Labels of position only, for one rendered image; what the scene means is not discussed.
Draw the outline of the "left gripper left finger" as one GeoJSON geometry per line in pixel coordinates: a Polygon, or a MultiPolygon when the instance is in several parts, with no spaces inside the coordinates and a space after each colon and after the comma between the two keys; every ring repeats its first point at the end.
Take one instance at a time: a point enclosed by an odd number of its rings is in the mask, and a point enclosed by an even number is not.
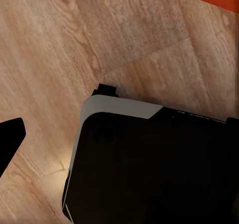
{"type": "Polygon", "coordinates": [[[22,118],[0,123],[0,177],[26,137],[22,118]]]}

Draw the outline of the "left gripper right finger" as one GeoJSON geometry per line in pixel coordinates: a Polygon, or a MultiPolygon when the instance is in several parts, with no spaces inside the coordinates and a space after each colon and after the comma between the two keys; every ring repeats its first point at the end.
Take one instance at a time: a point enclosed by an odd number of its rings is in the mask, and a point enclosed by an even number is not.
{"type": "Polygon", "coordinates": [[[224,126],[223,135],[239,157],[239,119],[228,117],[224,126]]]}

